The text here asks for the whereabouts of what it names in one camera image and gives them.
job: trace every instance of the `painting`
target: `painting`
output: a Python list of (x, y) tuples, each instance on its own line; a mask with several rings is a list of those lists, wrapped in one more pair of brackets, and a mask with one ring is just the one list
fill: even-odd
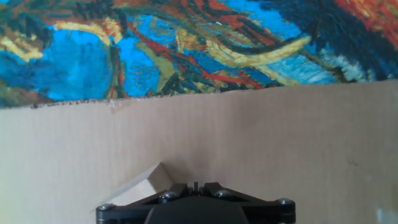
[(396, 0), (0, 0), (0, 107), (398, 78)]

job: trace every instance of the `brown cardboard surface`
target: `brown cardboard surface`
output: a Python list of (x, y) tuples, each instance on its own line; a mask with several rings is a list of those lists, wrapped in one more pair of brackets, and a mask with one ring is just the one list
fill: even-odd
[(94, 223), (158, 162), (175, 182), (289, 197), (297, 223), (396, 223), (398, 82), (122, 104), (0, 111), (0, 223)]

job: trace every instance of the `red brushstroke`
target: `red brushstroke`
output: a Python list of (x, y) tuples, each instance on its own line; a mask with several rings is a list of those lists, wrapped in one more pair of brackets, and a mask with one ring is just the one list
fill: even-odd
[(246, 75), (243, 71), (238, 72), (238, 76), (244, 78), (249, 84), (252, 84), (256, 89), (260, 90), (261, 86), (259, 86), (255, 81), (250, 79), (248, 75)]
[(398, 49), (398, 2), (396, 0), (334, 0), (346, 12), (357, 17), (367, 30), (381, 32)]
[[(243, 84), (243, 85), (253, 85), (255, 89), (261, 89), (261, 86), (259, 86), (255, 81), (250, 79), (245, 73), (239, 72), (238, 75), (242, 78), (233, 78), (233, 77), (227, 77), (224, 75), (215, 75), (212, 73), (208, 73), (206, 70), (204, 70), (199, 64), (195, 61), (195, 59), (192, 56), (184, 56), (180, 53), (174, 52), (167, 47), (164, 47), (161, 44), (158, 44), (157, 42), (154, 42), (153, 40), (148, 39), (146, 36), (142, 35), (137, 28), (134, 27), (131, 23), (129, 23), (130, 29), (133, 34), (135, 34), (143, 43), (145, 43), (151, 50), (154, 51), (155, 54), (160, 55), (167, 60), (174, 62), (172, 56), (178, 57), (181, 59), (184, 59), (185, 61), (189, 62), (191, 65), (196, 67), (202, 74), (202, 78), (209, 79), (211, 81), (222, 81), (226, 83), (238, 83), (238, 84)], [(186, 72), (186, 69), (182, 67), (182, 65), (177, 65), (179, 69), (183, 73)]]

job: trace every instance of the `black plastic part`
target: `black plastic part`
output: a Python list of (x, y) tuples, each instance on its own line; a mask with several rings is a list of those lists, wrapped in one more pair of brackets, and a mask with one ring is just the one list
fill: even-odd
[[(218, 197), (226, 190), (227, 197)], [(161, 197), (175, 193), (171, 198)], [(267, 202), (240, 192), (223, 188), (219, 183), (206, 183), (198, 188), (174, 184), (167, 191), (126, 206), (108, 210), (96, 209), (97, 224), (250, 224), (295, 223), (295, 203)]]

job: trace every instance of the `bolt head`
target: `bolt head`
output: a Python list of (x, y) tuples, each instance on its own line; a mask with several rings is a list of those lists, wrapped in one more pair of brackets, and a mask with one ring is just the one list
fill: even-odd
[(288, 205), (292, 203), (291, 199), (289, 198), (280, 198), (278, 199), (278, 202), (281, 203), (282, 205)]
[(98, 209), (100, 209), (100, 210), (108, 210), (108, 209), (113, 208), (115, 206), (116, 205), (114, 205), (112, 203), (106, 203), (106, 204), (103, 204), (103, 205), (99, 206)]
[(177, 194), (175, 192), (164, 192), (164, 194), (162, 194), (160, 197), (163, 199), (171, 199), (176, 196), (177, 196)]
[(227, 190), (219, 190), (216, 192), (216, 197), (223, 198), (223, 197), (228, 197), (230, 193)]

